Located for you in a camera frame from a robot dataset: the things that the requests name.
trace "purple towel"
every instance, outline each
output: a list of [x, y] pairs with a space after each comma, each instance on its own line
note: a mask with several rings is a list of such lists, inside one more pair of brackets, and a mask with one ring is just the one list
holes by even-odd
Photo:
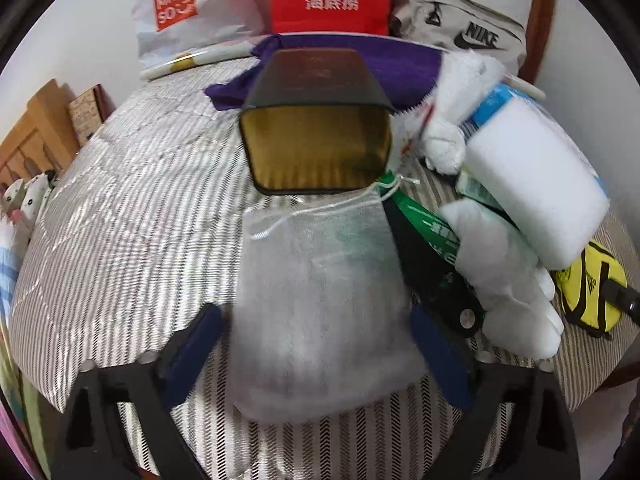
[[241, 108], [255, 79], [274, 52], [281, 48], [352, 48], [362, 54], [396, 110], [420, 103], [436, 84], [442, 51], [426, 45], [407, 43], [377, 36], [349, 34], [274, 34], [255, 46], [252, 54], [260, 64], [229, 83], [211, 85], [204, 93], [217, 110]]

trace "white foam block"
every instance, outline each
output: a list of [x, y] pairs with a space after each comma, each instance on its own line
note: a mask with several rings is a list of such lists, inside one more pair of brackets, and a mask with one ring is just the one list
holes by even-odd
[[513, 98], [466, 149], [465, 166], [502, 205], [545, 267], [571, 265], [597, 231], [609, 199], [548, 119]]

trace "metal screw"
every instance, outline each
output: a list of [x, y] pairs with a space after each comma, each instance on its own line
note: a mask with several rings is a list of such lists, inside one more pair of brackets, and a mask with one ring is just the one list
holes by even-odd
[[495, 356], [491, 352], [487, 352], [486, 350], [477, 352], [476, 359], [481, 363], [486, 363], [488, 365], [495, 363]]
[[98, 367], [98, 365], [95, 363], [94, 360], [86, 359], [86, 360], [82, 361], [82, 364], [80, 365], [80, 371], [81, 372], [89, 372], [91, 370], [94, 370], [97, 367]]
[[142, 352], [142, 354], [138, 356], [136, 361], [138, 361], [138, 363], [141, 365], [148, 365], [149, 363], [152, 363], [156, 359], [158, 359], [158, 355], [159, 353], [155, 350], [147, 350], [146, 352]]
[[551, 361], [540, 361], [538, 363], [538, 369], [542, 370], [543, 372], [546, 372], [548, 374], [553, 373], [555, 367], [554, 364]]
[[465, 330], [469, 330], [476, 323], [476, 314], [470, 308], [460, 312], [460, 325]]

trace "yellow pouch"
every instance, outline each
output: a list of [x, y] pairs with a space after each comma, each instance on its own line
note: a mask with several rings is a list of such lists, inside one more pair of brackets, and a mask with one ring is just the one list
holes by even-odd
[[571, 267], [556, 272], [556, 284], [566, 320], [594, 337], [609, 332], [622, 313], [601, 297], [600, 288], [612, 279], [626, 286], [625, 271], [599, 243], [592, 240]]

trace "mattress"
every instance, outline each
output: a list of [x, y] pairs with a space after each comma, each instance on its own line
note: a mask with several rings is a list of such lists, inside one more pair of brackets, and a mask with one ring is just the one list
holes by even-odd
[[[236, 59], [145, 84], [94, 135], [38, 218], [15, 290], [10, 342], [39, 391], [64, 410], [80, 363], [126, 364], [160, 349], [205, 302], [233, 302], [242, 212], [289, 205], [259, 194], [238, 131], [238, 111], [216, 111], [202, 89], [252, 67]], [[416, 163], [405, 192], [434, 210], [453, 189]], [[596, 238], [640, 285], [626, 230], [607, 216]], [[567, 327], [556, 370], [570, 409], [613, 370], [638, 329], [625, 317], [612, 341]], [[502, 362], [532, 365], [492, 348]], [[207, 360], [188, 400], [172, 417], [212, 478], [420, 478], [446, 443], [460, 412], [425, 375], [404, 390], [305, 424], [261, 426], [225, 395], [228, 340]], [[155, 470], [140, 424], [121, 407], [138, 463]], [[480, 466], [495, 461], [510, 410], [502, 405]]]

